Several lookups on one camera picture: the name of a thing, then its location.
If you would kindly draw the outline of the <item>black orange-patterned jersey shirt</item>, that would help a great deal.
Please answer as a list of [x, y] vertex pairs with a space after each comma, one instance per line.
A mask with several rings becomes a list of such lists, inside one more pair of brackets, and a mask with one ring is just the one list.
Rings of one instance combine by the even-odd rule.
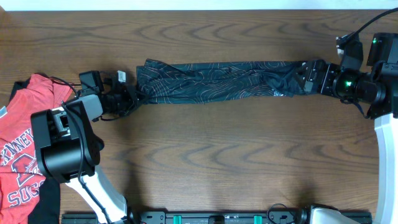
[[148, 104], [204, 104], [252, 96], [304, 95], [294, 78], [301, 61], [167, 64], [147, 59], [136, 68]]

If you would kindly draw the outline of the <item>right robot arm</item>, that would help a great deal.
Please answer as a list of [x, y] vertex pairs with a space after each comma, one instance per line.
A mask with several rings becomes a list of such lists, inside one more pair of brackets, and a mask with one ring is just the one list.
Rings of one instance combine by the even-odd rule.
[[397, 223], [397, 34], [376, 33], [366, 65], [360, 70], [363, 45], [359, 37], [336, 40], [340, 64], [324, 60], [305, 62], [293, 72], [304, 93], [317, 92], [344, 104], [369, 105], [366, 119], [374, 121], [378, 152], [379, 181], [376, 216], [373, 223]]

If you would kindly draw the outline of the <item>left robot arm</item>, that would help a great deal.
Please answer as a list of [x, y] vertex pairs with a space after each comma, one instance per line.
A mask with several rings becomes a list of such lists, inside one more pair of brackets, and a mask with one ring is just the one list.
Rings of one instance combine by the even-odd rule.
[[125, 72], [102, 78], [99, 71], [79, 75], [80, 90], [74, 98], [31, 116], [37, 165], [41, 173], [66, 184], [86, 201], [97, 223], [139, 223], [100, 167], [104, 142], [91, 123], [111, 115], [113, 120], [130, 115], [139, 105], [138, 91], [127, 84]]

